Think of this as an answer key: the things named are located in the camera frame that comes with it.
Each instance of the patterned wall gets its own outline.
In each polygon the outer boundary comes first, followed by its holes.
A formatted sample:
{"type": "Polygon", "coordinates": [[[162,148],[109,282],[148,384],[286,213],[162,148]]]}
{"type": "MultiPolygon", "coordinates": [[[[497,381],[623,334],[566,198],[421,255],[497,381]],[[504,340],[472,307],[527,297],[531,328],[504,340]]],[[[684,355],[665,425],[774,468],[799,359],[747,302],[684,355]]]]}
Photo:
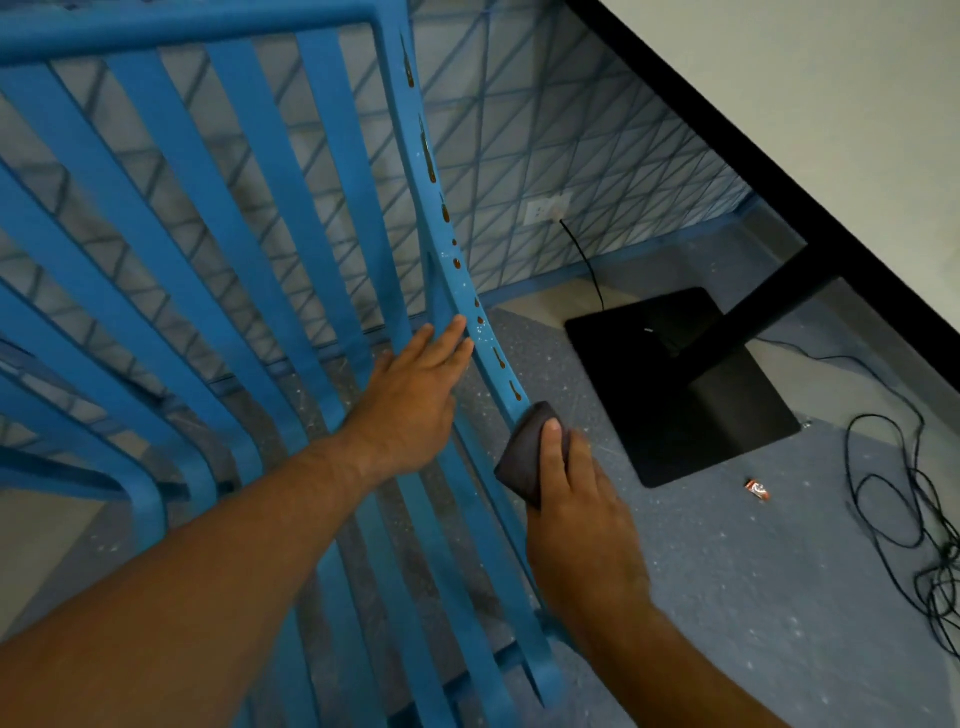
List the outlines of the patterned wall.
{"type": "MultiPolygon", "coordinates": [[[[577,257],[559,226],[522,226],[526,200],[569,192],[566,222],[588,255],[601,255],[729,212],[749,193],[562,3],[422,0],[414,5],[416,54],[446,203],[481,292],[555,270],[577,257]]],[[[424,297],[414,206],[374,62],[372,33],[365,27],[345,28],[341,43],[409,312],[415,314],[423,311],[424,297]]],[[[290,37],[263,39],[258,53],[361,320],[367,328],[376,327],[382,319],[296,44],[290,37]]],[[[318,345],[333,340],[205,52],[200,47],[166,49],[163,59],[308,334],[318,345]]],[[[65,61],[56,70],[256,352],[266,361],[281,358],[216,241],[103,63],[65,61]]],[[[0,129],[0,157],[141,311],[204,376],[228,374],[2,97],[0,129]]],[[[0,276],[109,366],[163,393],[160,382],[1,231],[0,276]]],[[[99,415],[75,398],[58,402],[85,419],[99,415]]],[[[8,430],[2,427],[0,442],[29,437],[8,430]]]]}

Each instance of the black metal pole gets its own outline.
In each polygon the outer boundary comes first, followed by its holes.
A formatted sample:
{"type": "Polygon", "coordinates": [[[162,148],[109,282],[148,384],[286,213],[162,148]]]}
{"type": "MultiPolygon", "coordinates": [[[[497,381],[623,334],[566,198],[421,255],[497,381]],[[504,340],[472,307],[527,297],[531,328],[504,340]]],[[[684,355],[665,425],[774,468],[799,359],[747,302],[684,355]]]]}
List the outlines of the black metal pole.
{"type": "Polygon", "coordinates": [[[705,374],[738,347],[838,278],[836,265],[825,253],[826,247],[807,245],[680,351],[670,367],[674,382],[686,386],[705,374]]]}

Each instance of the electrical outlet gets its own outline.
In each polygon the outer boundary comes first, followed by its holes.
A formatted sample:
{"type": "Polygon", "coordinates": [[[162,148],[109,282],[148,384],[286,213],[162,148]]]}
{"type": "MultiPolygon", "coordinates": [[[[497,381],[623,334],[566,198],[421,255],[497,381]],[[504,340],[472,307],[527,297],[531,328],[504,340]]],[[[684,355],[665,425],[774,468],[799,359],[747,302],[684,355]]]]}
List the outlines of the electrical outlet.
{"type": "Polygon", "coordinates": [[[547,223],[564,217],[570,207],[571,197],[572,195],[569,192],[565,192],[563,195],[530,200],[527,203],[527,211],[523,218],[523,225],[539,225],[540,223],[547,223]]]}

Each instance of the black square base plate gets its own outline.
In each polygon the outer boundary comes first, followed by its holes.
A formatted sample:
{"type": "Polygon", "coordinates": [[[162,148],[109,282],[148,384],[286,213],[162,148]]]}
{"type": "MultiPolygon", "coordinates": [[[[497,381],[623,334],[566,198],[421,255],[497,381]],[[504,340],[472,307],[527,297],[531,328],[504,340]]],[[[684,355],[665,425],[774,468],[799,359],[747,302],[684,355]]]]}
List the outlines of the black square base plate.
{"type": "Polygon", "coordinates": [[[746,347],[684,387],[671,358],[721,317],[703,288],[566,322],[640,482],[657,488],[800,431],[746,347]]]}

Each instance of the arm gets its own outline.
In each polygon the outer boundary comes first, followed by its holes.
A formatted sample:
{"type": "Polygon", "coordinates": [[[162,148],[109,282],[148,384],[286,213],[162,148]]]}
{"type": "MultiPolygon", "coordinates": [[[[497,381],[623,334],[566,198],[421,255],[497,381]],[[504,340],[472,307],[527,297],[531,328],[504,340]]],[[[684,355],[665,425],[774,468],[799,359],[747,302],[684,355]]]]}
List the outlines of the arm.
{"type": "Polygon", "coordinates": [[[465,320],[381,357],[334,435],[311,444],[0,646],[4,725],[226,725],[303,582],[377,485],[449,437],[465,320]]]}
{"type": "Polygon", "coordinates": [[[527,555],[537,584],[636,723],[783,725],[653,605],[630,510],[578,432],[571,433],[564,468],[556,420],[543,428],[540,490],[542,510],[527,511],[527,555]]]}

